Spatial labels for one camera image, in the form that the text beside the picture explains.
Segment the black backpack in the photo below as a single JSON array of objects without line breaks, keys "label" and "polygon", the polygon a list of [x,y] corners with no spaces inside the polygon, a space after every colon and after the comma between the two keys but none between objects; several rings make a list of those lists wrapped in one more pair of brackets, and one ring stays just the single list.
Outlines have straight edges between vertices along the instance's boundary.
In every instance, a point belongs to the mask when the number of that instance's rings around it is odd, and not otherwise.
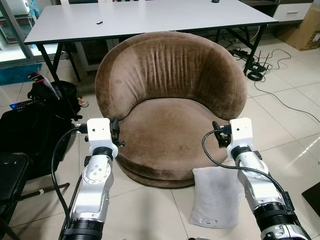
[{"label": "black backpack", "polygon": [[32,83],[32,89],[27,94],[29,99],[39,99],[54,110],[54,113],[62,119],[82,119],[80,104],[78,103],[78,89],[73,83],[66,81],[54,81],[53,83],[41,80]]}]

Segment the black suitcase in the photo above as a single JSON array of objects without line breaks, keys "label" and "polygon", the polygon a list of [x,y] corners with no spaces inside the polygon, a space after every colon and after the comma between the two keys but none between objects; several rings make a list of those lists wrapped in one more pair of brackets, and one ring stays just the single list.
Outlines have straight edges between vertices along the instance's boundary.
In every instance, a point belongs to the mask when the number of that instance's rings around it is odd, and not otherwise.
[{"label": "black suitcase", "polygon": [[8,110],[0,117],[0,153],[23,153],[30,158],[26,179],[51,174],[51,158],[58,140],[73,128],[48,106]]}]

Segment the white drawer cabinet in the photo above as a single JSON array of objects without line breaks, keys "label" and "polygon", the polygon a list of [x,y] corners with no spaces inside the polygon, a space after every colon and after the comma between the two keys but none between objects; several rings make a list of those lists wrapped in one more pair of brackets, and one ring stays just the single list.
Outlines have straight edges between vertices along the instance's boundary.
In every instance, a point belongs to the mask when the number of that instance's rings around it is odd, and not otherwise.
[{"label": "white drawer cabinet", "polygon": [[306,17],[312,3],[279,4],[273,18],[279,22],[301,21]]}]

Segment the brown round velvet sofa chair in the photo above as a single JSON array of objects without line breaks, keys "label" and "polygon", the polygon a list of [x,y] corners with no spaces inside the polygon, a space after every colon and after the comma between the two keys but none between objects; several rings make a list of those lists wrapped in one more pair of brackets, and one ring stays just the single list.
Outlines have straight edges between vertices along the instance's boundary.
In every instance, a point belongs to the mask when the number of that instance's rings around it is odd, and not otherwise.
[{"label": "brown round velvet sofa chair", "polygon": [[115,46],[98,67],[94,93],[102,116],[118,119],[122,172],[164,189],[192,186],[194,169],[213,166],[203,136],[213,122],[238,118],[248,98],[243,69],[224,46],[174,31]]}]

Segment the grey pillow with white lettering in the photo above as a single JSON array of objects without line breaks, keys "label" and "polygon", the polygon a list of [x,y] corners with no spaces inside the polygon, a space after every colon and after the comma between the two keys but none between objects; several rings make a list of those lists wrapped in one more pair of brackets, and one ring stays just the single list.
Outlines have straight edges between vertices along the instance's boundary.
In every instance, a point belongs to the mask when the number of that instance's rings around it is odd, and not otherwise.
[{"label": "grey pillow with white lettering", "polygon": [[189,223],[212,229],[237,226],[243,186],[235,169],[199,167],[194,175],[194,202]]}]

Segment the brown cardboard box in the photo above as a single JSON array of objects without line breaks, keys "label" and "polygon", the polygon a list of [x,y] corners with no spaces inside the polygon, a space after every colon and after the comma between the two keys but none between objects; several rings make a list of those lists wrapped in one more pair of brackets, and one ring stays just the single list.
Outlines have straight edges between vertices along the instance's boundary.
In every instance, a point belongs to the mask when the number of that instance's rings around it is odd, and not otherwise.
[{"label": "brown cardboard box", "polygon": [[275,37],[298,51],[319,48],[320,13],[309,13],[301,23],[281,26]]}]

